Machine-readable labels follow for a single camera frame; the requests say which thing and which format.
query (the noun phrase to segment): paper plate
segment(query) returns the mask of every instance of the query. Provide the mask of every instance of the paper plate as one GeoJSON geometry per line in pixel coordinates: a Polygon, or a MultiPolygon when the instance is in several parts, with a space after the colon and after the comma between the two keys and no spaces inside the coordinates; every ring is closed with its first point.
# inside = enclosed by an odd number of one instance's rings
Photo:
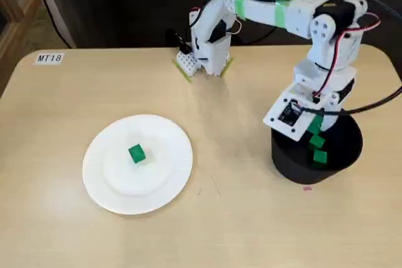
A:
{"type": "Polygon", "coordinates": [[[134,115],[106,127],[84,156],[82,179],[89,196],[114,213],[136,215],[166,205],[186,185],[193,151],[185,132],[157,115],[134,115]],[[146,155],[134,163],[128,151],[146,155]]]}

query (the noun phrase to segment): small green cube stack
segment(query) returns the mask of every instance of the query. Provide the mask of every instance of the small green cube stack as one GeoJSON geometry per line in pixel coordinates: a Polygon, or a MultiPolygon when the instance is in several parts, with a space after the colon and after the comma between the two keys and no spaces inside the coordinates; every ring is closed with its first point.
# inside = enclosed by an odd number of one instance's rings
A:
{"type": "Polygon", "coordinates": [[[319,136],[322,121],[323,116],[316,115],[307,131],[313,134],[312,138],[310,139],[310,144],[314,149],[313,160],[317,163],[327,164],[327,152],[320,150],[325,143],[325,139],[319,136]]]}
{"type": "Polygon", "coordinates": [[[134,147],[131,147],[130,149],[128,149],[128,151],[135,163],[139,163],[146,158],[145,152],[139,144],[136,144],[134,147]]]}

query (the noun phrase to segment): white sticker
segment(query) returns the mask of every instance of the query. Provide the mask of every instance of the white sticker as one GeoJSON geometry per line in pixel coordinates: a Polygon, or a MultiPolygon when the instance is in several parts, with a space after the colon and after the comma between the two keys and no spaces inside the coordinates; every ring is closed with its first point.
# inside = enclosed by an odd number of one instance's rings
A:
{"type": "Polygon", "coordinates": [[[59,65],[63,61],[64,53],[39,53],[35,65],[59,65]]]}

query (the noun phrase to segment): wooden table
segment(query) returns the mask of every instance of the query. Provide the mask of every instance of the wooden table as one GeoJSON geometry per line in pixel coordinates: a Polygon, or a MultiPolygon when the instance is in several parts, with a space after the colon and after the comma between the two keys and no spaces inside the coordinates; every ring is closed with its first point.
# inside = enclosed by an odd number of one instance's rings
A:
{"type": "MultiPolygon", "coordinates": [[[[58,66],[22,59],[0,100],[0,266],[400,267],[401,98],[356,115],[361,158],[312,191],[273,167],[262,118],[307,50],[233,47],[224,78],[192,83],[171,49],[66,50],[58,66]],[[99,131],[134,114],[181,125],[194,165],[169,205],[123,217],[89,198],[82,159],[99,131]]],[[[347,108],[400,85],[373,47],[355,66],[347,108]]]]}

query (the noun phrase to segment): black cylindrical base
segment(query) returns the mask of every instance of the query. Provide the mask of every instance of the black cylindrical base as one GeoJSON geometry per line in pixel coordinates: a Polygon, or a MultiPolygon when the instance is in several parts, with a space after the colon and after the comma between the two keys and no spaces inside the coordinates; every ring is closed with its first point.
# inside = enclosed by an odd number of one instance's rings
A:
{"type": "Polygon", "coordinates": [[[321,132],[325,139],[323,151],[327,163],[313,160],[313,146],[309,143],[313,134],[306,132],[294,141],[272,129],[272,159],[278,171],[293,182],[303,185],[318,183],[352,165],[360,156],[363,137],[359,126],[351,116],[340,116],[327,131],[321,132]]]}

